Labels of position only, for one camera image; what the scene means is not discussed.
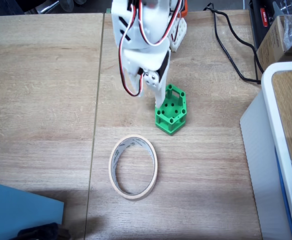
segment red wire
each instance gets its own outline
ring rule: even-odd
[[[182,0],[178,0],[176,8],[171,16],[171,19],[169,21],[168,27],[166,28],[164,35],[162,36],[162,38],[159,41],[157,41],[156,43],[153,43],[154,45],[158,44],[159,42],[162,42],[163,39],[165,39],[167,37],[168,33],[170,32],[170,30],[172,28],[172,25],[173,25],[175,19],[176,19],[177,13],[179,13],[178,8],[181,5],[181,2],[182,2]],[[144,33],[143,26],[142,26],[142,22],[143,22],[143,16],[142,16],[142,11],[141,11],[142,9],[143,9],[143,2],[142,2],[142,0],[139,0],[139,11],[138,11],[139,29],[140,29],[140,33],[141,33],[141,36],[144,39],[144,41],[146,43],[149,43],[149,41]]]
[[[136,18],[136,8],[135,6],[132,4],[130,5],[130,8],[132,8],[132,21],[130,26],[128,26],[128,28],[130,29],[135,21]],[[136,94],[133,94],[128,87],[126,86],[126,82],[125,82],[125,74],[123,71],[123,64],[122,64],[122,49],[123,49],[123,42],[124,42],[125,36],[124,34],[122,35],[120,42],[119,42],[119,46],[118,46],[118,58],[119,58],[119,72],[120,72],[120,77],[121,77],[121,83],[122,86],[124,87],[124,89],[126,90],[126,92],[131,95],[132,97],[137,97],[138,95],[141,94],[142,90],[143,90],[143,74],[140,75],[139,78],[139,89],[138,92]]]

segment red label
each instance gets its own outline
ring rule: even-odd
[[[261,21],[262,21],[262,24],[264,25],[264,27],[268,27],[268,21],[267,21],[267,16],[266,16],[266,10],[265,8],[261,8],[260,9],[260,13],[261,13]]]

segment cardboard box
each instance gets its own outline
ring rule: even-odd
[[[292,61],[292,46],[286,49],[284,44],[284,18],[292,18],[292,15],[276,17],[257,50],[263,70],[273,63]],[[262,79],[262,73],[259,70],[258,79]]]

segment blue board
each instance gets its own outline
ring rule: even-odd
[[[23,229],[62,224],[64,203],[0,185],[0,240],[17,236]]]

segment blue object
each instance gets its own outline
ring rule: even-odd
[[[284,200],[286,215],[287,215],[287,219],[288,219],[288,223],[289,223],[289,227],[290,227],[290,232],[291,232],[291,236],[292,236],[292,215],[291,215],[290,206],[288,205],[288,199],[287,199],[287,195],[286,195],[284,180],[283,180],[283,176],[282,176],[280,162],[278,161],[276,148],[275,148],[275,154],[276,154],[276,161],[277,161],[277,167],[278,167],[278,173],[279,173],[279,181],[280,181],[282,198]]]
[[[0,185],[0,240],[17,236],[23,229],[62,224],[64,203]]]

